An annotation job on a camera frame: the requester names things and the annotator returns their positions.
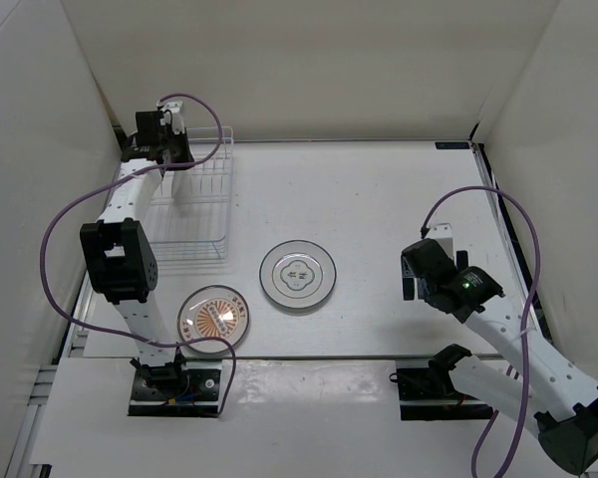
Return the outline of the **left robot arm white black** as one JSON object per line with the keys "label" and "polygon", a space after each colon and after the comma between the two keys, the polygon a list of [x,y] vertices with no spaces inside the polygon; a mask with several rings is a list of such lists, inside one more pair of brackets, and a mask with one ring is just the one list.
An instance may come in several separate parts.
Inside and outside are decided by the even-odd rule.
{"label": "left robot arm white black", "polygon": [[144,231],[151,199],[163,180],[162,164],[190,159],[182,124],[163,110],[136,113],[135,140],[123,150],[119,178],[104,212],[81,227],[80,240],[91,285],[138,338],[132,366],[146,386],[167,398],[185,394],[189,375],[177,348],[163,348],[169,334],[153,291],[157,260]]}

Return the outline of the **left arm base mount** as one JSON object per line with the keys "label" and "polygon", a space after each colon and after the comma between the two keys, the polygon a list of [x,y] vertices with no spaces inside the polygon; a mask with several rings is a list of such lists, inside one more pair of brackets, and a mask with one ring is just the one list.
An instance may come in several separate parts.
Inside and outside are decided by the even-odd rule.
{"label": "left arm base mount", "polygon": [[219,416],[220,361],[177,358],[162,366],[140,364],[135,369],[128,416],[198,417]]}

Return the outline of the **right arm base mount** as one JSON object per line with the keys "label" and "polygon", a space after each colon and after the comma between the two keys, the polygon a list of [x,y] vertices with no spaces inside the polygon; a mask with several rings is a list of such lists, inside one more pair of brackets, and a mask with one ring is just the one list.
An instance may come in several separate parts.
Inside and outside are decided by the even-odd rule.
{"label": "right arm base mount", "polygon": [[423,361],[398,361],[389,381],[397,386],[401,421],[489,420],[493,409],[457,391],[449,373],[471,352],[459,345],[445,347]]}

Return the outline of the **white plate green rim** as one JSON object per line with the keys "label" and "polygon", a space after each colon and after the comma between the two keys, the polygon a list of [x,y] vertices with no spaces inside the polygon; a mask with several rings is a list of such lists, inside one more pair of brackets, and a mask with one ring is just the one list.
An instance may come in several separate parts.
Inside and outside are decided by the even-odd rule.
{"label": "white plate green rim", "polygon": [[273,247],[259,268],[259,282],[273,306],[293,314],[309,313],[328,301],[337,284],[332,256],[320,245],[290,240]]}

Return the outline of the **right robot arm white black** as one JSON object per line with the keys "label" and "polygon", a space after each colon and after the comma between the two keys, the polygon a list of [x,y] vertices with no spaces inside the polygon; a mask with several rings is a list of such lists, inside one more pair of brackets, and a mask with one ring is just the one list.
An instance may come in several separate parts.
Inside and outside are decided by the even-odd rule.
{"label": "right robot arm white black", "polygon": [[430,393],[479,399],[516,419],[563,471],[584,474],[598,461],[598,380],[533,328],[484,270],[459,268],[439,241],[420,240],[401,260],[423,283],[428,305],[487,341],[520,376],[514,380],[452,344],[429,361]]}

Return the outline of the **white plate orange pattern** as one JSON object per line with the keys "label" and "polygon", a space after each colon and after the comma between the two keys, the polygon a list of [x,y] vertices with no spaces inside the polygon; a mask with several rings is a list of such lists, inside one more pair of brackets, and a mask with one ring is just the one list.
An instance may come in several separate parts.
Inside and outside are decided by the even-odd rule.
{"label": "white plate orange pattern", "polygon": [[197,340],[188,347],[196,354],[217,356],[229,351],[246,337],[250,312],[244,297],[227,286],[212,285],[191,294],[182,304],[176,329],[183,342]]}

